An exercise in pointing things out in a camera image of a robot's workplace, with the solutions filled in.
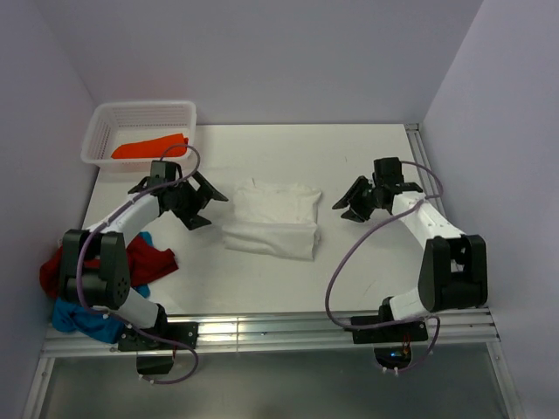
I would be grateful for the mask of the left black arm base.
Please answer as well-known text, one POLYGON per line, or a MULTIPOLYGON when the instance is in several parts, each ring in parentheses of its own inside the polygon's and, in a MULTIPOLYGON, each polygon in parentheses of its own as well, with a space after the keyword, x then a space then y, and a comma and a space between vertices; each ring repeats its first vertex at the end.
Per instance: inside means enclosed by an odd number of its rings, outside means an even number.
POLYGON ((171 323, 159 339, 127 329, 118 340, 121 353, 136 354, 136 371, 142 376, 155 377, 168 374, 173 368, 178 350, 195 349, 199 324, 196 322, 171 323))

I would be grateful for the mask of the white printed t-shirt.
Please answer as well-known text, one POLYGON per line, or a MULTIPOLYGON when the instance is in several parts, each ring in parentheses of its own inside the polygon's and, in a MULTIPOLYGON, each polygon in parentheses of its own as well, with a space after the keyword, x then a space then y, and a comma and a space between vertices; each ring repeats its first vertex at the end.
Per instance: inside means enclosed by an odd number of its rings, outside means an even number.
POLYGON ((233 214, 222 227, 228 250, 312 261, 320 242, 317 223, 321 190, 300 183, 239 183, 233 214))

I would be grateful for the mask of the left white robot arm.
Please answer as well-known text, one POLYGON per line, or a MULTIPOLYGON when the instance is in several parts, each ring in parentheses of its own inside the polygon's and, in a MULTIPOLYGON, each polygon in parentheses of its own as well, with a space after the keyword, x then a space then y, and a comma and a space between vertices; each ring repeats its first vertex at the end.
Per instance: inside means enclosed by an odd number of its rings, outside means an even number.
POLYGON ((85 230, 68 230, 62 239, 59 296, 96 316, 110 316, 139 330, 150 348, 167 344, 170 327, 164 308, 132 287, 127 248, 144 227, 171 212, 188 230, 210 224, 200 216, 210 202, 224 202, 200 172, 185 175, 179 164, 155 160, 149 175, 128 191, 125 202, 85 230))

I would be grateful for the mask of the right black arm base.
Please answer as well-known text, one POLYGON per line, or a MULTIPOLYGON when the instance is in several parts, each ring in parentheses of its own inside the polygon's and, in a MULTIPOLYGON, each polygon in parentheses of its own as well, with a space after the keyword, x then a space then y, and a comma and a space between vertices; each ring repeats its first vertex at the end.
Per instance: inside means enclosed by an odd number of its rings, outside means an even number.
POLYGON ((380 315, 353 316, 350 327, 344 331, 352 335, 355 345, 373 345, 375 361, 384 374, 398 375, 411 366, 413 359, 412 343, 423 343, 429 338, 424 321, 365 329, 382 322, 380 315))

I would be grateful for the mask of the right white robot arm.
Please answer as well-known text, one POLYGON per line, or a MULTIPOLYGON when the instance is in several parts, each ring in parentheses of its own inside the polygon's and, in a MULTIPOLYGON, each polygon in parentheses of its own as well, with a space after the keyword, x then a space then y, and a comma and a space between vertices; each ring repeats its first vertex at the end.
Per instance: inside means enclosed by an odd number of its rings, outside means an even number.
POLYGON ((417 183, 405 181, 405 164, 397 157, 374 160, 371 177, 358 177, 335 204, 342 218, 355 223, 368 221, 375 210, 386 210, 390 216, 372 226, 344 255, 324 297, 328 318, 345 327, 331 310, 335 281, 369 237, 391 223, 402 223, 421 245, 423 258, 415 287, 387 297, 379 307, 380 318, 371 328, 387 340, 399 339, 411 322, 444 310, 482 306, 488 298, 485 240, 455 227, 432 205, 442 195, 442 187, 428 195, 417 183))

